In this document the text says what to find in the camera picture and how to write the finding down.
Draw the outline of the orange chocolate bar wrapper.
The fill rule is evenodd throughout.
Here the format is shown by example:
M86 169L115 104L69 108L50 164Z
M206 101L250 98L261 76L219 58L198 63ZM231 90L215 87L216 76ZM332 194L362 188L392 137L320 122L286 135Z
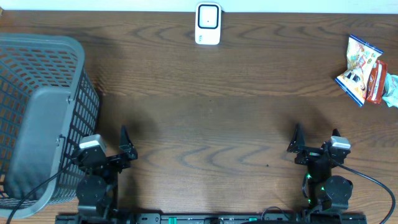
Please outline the orange chocolate bar wrapper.
M384 92L388 64L377 60L373 65L368 80L366 100L374 104L380 104Z

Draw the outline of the light green wipes packet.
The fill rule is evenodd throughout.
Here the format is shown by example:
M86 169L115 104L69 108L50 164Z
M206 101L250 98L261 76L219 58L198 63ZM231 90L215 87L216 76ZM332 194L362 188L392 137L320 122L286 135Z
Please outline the light green wipes packet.
M398 84L397 84L397 75L391 75L390 73L386 74L386 80L384 84L385 93L382 96L382 99L386 102L388 107L398 107L397 98L398 98Z

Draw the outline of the yellow snack bag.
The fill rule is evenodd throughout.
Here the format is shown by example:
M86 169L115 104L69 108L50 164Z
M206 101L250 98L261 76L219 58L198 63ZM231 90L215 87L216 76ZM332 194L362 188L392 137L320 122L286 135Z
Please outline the yellow snack bag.
M359 106L364 105L369 76L383 50L350 34L346 51L347 69L334 81Z

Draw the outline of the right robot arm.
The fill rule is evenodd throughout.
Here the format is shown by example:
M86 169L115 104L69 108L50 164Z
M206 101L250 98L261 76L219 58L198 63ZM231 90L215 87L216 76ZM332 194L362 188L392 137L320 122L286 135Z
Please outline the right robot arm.
M342 213L348 209L353 191L350 180L331 173L351 152L348 139L334 129L328 141L320 147L305 145L302 126L297 124L287 152L296 154L294 162L307 167L302 192L308 208L299 219L303 223L342 223Z

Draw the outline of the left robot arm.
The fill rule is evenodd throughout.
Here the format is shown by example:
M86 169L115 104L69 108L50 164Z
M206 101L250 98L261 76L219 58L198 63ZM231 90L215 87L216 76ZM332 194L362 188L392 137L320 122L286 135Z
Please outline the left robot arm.
M76 188L78 213L75 223L129 223L131 216L118 209L118 175L130 168L137 150L125 126L121 126L120 153L107 156L106 145L99 134L81 139L72 154L73 163L84 172Z

